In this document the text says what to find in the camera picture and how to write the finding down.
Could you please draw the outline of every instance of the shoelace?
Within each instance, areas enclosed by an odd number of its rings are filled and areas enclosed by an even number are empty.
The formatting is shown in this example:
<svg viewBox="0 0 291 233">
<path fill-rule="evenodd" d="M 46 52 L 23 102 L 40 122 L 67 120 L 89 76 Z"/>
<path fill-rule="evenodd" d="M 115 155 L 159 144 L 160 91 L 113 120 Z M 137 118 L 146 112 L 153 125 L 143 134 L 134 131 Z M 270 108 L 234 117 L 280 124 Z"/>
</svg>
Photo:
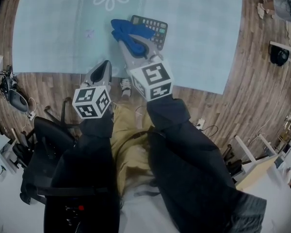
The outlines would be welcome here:
<svg viewBox="0 0 291 233">
<path fill-rule="evenodd" d="M 127 88 L 131 89 L 131 84 L 129 79 L 123 79 L 122 80 L 122 90 L 125 90 Z"/>
</svg>

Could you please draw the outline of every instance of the blue cloth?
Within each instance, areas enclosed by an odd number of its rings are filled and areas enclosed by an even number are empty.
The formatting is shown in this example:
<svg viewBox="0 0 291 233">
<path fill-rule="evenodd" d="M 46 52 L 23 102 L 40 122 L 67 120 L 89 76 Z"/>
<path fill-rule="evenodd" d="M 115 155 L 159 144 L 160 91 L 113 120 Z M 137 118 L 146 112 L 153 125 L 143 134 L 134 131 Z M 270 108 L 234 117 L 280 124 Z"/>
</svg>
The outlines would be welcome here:
<svg viewBox="0 0 291 233">
<path fill-rule="evenodd" d="M 114 28 L 113 37 L 117 41 L 122 40 L 137 56 L 143 55 L 146 49 L 142 44 L 134 42 L 129 34 L 139 35 L 146 39 L 150 39 L 155 34 L 155 31 L 147 28 L 145 24 L 134 25 L 127 20 L 114 19 L 111 21 L 111 25 Z"/>
</svg>

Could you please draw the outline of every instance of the power outlet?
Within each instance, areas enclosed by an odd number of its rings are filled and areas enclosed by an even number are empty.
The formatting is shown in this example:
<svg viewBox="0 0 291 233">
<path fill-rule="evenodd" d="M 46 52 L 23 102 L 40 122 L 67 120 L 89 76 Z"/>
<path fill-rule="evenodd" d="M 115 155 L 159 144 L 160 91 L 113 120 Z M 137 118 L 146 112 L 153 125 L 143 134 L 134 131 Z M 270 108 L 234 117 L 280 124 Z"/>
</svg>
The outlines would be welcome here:
<svg viewBox="0 0 291 233">
<path fill-rule="evenodd" d="M 34 111 L 32 111 L 31 113 L 29 113 L 28 118 L 29 118 L 30 121 L 32 121 L 34 119 L 34 117 L 35 117 L 35 112 Z"/>
<path fill-rule="evenodd" d="M 197 125 L 196 125 L 196 128 L 198 130 L 202 130 L 204 124 L 205 124 L 205 120 L 201 118 L 201 119 L 198 120 Z"/>
</svg>

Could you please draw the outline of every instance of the black jacket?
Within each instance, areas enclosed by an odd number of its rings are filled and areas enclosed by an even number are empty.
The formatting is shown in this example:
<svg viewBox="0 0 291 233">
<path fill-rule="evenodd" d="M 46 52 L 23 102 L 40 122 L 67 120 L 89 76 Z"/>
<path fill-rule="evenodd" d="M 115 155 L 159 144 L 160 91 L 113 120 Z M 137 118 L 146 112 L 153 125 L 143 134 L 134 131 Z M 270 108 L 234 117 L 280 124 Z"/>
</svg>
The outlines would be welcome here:
<svg viewBox="0 0 291 233">
<path fill-rule="evenodd" d="M 147 104 L 156 130 L 149 133 L 149 164 L 166 207 L 181 233 L 258 233 L 266 200 L 236 190 L 217 146 L 189 122 L 182 100 L 167 96 Z M 76 148 L 61 157 L 54 187 L 107 187 L 109 195 L 97 202 L 83 232 L 118 232 L 119 197 L 112 161 L 110 113 L 85 120 Z M 59 214 L 56 198 L 48 199 L 45 218 Z M 63 228 L 45 232 L 58 232 Z"/>
</svg>

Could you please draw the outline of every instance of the light blue checkered tablecloth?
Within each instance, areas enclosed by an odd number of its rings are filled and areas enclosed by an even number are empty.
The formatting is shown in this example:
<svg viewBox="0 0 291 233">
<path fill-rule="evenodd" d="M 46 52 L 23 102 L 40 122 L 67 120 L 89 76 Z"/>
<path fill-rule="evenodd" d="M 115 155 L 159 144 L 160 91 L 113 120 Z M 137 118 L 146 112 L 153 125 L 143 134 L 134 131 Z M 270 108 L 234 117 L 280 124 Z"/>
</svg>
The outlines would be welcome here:
<svg viewBox="0 0 291 233">
<path fill-rule="evenodd" d="M 110 20 L 133 14 L 168 23 L 162 54 L 176 85 L 222 94 L 232 67 L 242 0 L 20 0 L 13 38 L 15 72 L 86 73 L 124 60 Z"/>
</svg>

